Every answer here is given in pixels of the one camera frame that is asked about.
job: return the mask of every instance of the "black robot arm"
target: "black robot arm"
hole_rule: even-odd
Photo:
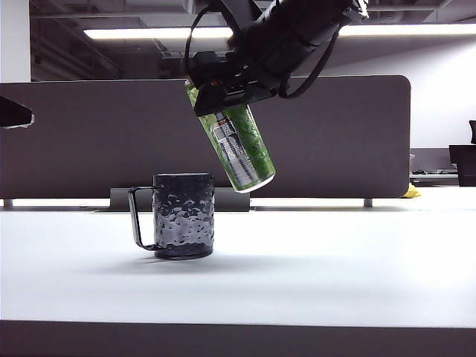
[[[230,52],[220,60],[215,52],[198,52],[189,63],[187,41],[185,71],[199,90],[198,116],[229,106],[280,95],[293,98],[309,88],[329,59],[339,30],[367,19],[368,0],[275,0],[261,12],[252,0],[210,0],[193,24],[208,11],[220,12],[233,36]],[[322,43],[327,50],[305,83],[288,93],[288,79]]]

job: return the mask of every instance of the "dark glass mug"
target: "dark glass mug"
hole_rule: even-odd
[[[135,193],[152,190],[154,241],[142,243]],[[211,173],[161,174],[152,187],[129,190],[129,207],[135,243],[157,258],[190,260],[213,251],[214,187]]]

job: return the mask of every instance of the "fluorescent light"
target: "fluorescent light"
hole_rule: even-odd
[[[342,36],[441,36],[476,35],[476,24],[455,25],[356,25],[346,26]]]
[[[92,39],[186,39],[189,28],[117,28],[111,30],[84,30]],[[227,39],[230,28],[196,28],[194,39]]]

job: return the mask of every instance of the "aluminum can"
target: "aluminum can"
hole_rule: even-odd
[[[195,106],[199,91],[189,80],[185,88]],[[236,192],[248,193],[272,181],[276,169],[249,106],[232,106],[199,120]]]

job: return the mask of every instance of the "desk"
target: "desk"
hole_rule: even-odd
[[[1,319],[475,328],[476,190],[422,193],[217,213],[215,252],[189,262],[136,247],[125,213],[2,212]]]

